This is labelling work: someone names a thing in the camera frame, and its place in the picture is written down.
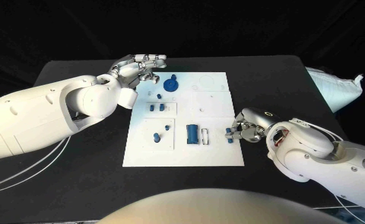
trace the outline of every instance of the black curtain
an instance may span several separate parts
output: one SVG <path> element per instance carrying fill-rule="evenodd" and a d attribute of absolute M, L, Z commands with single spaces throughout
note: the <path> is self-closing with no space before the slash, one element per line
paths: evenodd
<path fill-rule="evenodd" d="M 50 60 L 297 55 L 340 77 L 363 71 L 365 0 L 1 0 L 1 94 Z"/>

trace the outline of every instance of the table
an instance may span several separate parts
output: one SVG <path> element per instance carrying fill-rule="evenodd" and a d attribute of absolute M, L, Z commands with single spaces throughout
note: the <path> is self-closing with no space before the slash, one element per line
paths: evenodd
<path fill-rule="evenodd" d="M 98 76 L 112 62 L 52 61 L 34 85 L 85 74 Z M 244 107 L 265 108 L 283 120 L 300 118 L 346 139 L 296 56 L 176 58 L 167 60 L 167 68 L 156 71 L 226 72 L 235 114 Z M 314 181 L 298 183 L 281 174 L 265 156 L 264 140 L 241 141 L 244 167 L 122 168 L 130 116 L 131 110 L 117 107 L 102 122 L 72 136 L 52 166 L 26 183 L 0 192 L 0 223 L 98 220 L 138 199 L 190 188 L 261 192 L 310 207 L 339 205 Z M 0 159 L 0 179 L 33 164 L 52 148 Z"/>

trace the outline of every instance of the white cloth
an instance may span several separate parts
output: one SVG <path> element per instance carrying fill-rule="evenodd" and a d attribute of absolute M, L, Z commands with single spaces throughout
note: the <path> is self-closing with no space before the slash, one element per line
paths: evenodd
<path fill-rule="evenodd" d="M 362 75 L 358 75 L 355 80 L 346 80 L 324 73 L 321 70 L 310 67 L 306 67 L 306 69 L 316 83 L 321 96 L 329 104 L 329 108 L 332 112 L 336 112 L 362 94 L 359 83 L 362 80 Z"/>

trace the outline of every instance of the small blue piece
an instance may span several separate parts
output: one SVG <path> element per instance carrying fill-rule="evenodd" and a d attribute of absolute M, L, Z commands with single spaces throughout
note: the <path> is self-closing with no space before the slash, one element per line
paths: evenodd
<path fill-rule="evenodd" d="M 226 133 L 231 133 L 231 128 L 226 128 Z M 228 139 L 228 143 L 233 143 L 233 139 Z"/>
<path fill-rule="evenodd" d="M 158 143 L 161 139 L 157 133 L 153 134 L 153 138 L 154 138 L 154 142 Z"/>
<path fill-rule="evenodd" d="M 199 144 L 197 125 L 186 125 L 186 130 L 187 130 L 187 144 Z"/>
<path fill-rule="evenodd" d="M 163 83 L 163 88 L 166 91 L 173 92 L 179 88 L 179 83 L 176 81 L 176 75 L 171 75 L 171 79 L 167 79 Z"/>

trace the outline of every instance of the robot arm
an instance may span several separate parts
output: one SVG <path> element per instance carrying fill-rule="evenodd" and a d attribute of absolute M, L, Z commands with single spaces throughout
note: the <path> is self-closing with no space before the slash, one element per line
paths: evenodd
<path fill-rule="evenodd" d="M 245 108 L 226 138 L 258 142 L 265 137 L 268 158 L 298 182 L 320 183 L 339 197 L 365 207 L 365 146 L 333 141 L 298 119 L 281 122 L 270 112 Z"/>
<path fill-rule="evenodd" d="M 166 55 L 121 58 L 107 74 L 83 75 L 17 91 L 0 98 L 0 158 L 34 151 L 102 121 L 120 104 L 133 108 L 140 81 L 158 76 Z M 69 110 L 79 115 L 72 118 Z"/>

